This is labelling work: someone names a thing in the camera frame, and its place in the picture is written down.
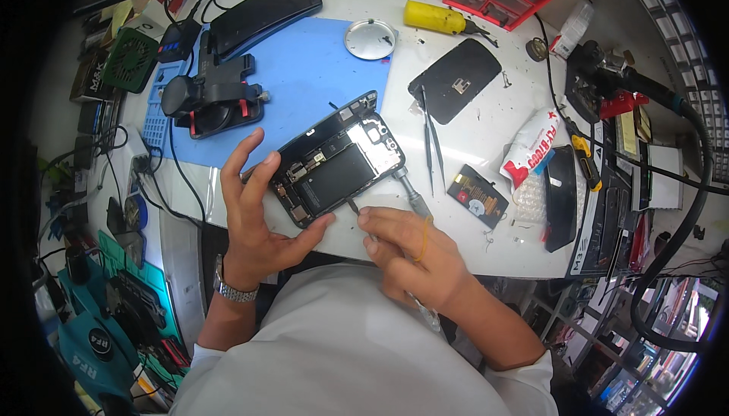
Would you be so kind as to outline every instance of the bubble wrap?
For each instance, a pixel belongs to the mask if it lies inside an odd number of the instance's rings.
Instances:
[[[587,183],[582,173],[577,170],[577,197],[578,197],[578,222],[577,229],[582,225],[582,211],[585,208],[585,192]],[[544,183],[544,175],[534,173],[524,180],[519,188],[511,196],[514,207],[514,219],[517,221],[529,221],[530,223],[547,223],[547,192]]]

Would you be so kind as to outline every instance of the plastic bag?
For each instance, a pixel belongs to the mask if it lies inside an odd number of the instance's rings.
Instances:
[[[538,166],[545,165],[545,158],[557,135],[561,120],[554,108],[542,108],[521,127],[509,152],[504,157],[499,173],[511,180],[513,193]]]

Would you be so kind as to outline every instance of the white shirt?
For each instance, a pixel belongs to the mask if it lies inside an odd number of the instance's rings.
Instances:
[[[293,276],[250,342],[196,345],[170,414],[558,414],[548,351],[482,376],[381,282],[349,264]]]

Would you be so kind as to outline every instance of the yellow screwdriver handle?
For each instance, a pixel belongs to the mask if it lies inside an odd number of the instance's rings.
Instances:
[[[458,35],[466,28],[466,19],[455,10],[408,0],[402,15],[405,25],[434,32]]]

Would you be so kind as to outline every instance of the white packaging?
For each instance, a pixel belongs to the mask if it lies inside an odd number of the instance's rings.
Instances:
[[[513,193],[552,148],[561,120],[554,108],[542,108],[521,127],[499,173],[511,180]]]
[[[587,31],[594,14],[595,8],[590,2],[578,2],[572,9],[570,17],[562,25],[557,37],[550,44],[549,50],[567,59]]]

